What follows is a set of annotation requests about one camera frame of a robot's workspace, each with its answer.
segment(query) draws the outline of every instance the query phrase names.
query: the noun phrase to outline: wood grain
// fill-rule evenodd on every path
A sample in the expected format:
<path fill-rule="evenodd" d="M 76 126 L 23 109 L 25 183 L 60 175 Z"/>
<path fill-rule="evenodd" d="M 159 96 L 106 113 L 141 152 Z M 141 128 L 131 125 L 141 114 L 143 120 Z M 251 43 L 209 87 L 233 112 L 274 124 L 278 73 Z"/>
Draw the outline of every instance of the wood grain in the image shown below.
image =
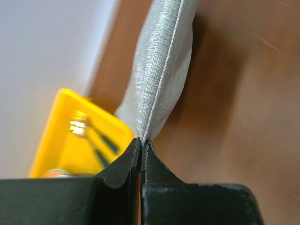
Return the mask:
<path fill-rule="evenodd" d="M 116 20 L 124 33 L 117 39 L 112 32 L 115 47 L 108 45 L 91 92 L 111 112 L 140 31 L 131 23 L 144 20 L 128 15 L 127 23 Z M 297 0 L 201 0 L 187 82 L 154 141 L 186 182 L 248 186 L 267 225 L 300 224 L 299 19 Z"/>

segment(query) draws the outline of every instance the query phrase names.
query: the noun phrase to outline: folded fabric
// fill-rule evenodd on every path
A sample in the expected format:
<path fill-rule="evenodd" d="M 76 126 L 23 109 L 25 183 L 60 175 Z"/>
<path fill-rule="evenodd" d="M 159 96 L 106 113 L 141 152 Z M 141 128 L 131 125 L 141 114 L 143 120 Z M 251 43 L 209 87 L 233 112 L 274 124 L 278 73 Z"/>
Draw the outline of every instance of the folded fabric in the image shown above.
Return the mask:
<path fill-rule="evenodd" d="M 181 95 L 198 3 L 199 0 L 154 0 L 150 7 L 126 94 L 116 111 L 142 143 L 158 135 Z"/>

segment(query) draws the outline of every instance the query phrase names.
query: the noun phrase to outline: white surface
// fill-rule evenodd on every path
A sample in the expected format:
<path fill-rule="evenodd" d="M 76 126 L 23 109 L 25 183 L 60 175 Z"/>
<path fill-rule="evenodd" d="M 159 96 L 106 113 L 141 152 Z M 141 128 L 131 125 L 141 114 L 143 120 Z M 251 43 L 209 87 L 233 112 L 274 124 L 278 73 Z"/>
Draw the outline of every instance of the white surface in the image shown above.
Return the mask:
<path fill-rule="evenodd" d="M 0 178 L 28 176 L 56 92 L 84 93 L 118 2 L 0 1 Z"/>

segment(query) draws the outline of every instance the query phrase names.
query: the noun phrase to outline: brown wooden surface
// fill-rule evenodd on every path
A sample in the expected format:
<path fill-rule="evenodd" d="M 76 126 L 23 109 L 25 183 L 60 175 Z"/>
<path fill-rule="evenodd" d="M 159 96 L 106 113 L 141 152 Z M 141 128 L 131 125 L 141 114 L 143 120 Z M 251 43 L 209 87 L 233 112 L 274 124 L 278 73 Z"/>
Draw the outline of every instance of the brown wooden surface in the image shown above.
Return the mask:
<path fill-rule="evenodd" d="M 123 37 L 114 27 L 91 92 L 111 112 L 127 85 L 143 4 L 139 17 L 117 19 Z M 201 0 L 187 82 L 154 141 L 186 182 L 248 186 L 267 225 L 300 224 L 299 19 L 297 0 Z"/>

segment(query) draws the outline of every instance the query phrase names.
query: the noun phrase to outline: yellow tray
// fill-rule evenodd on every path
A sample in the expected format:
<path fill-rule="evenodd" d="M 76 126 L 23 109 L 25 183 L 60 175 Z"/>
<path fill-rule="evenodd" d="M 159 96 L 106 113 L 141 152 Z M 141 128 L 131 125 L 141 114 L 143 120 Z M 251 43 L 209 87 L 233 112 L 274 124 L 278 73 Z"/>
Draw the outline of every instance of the yellow tray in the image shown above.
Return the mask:
<path fill-rule="evenodd" d="M 78 115 L 86 115 L 85 135 L 70 131 Z M 50 169 L 70 174 L 96 174 L 120 156 L 134 138 L 119 119 L 68 89 L 61 89 L 33 162 L 30 177 L 40 178 Z"/>

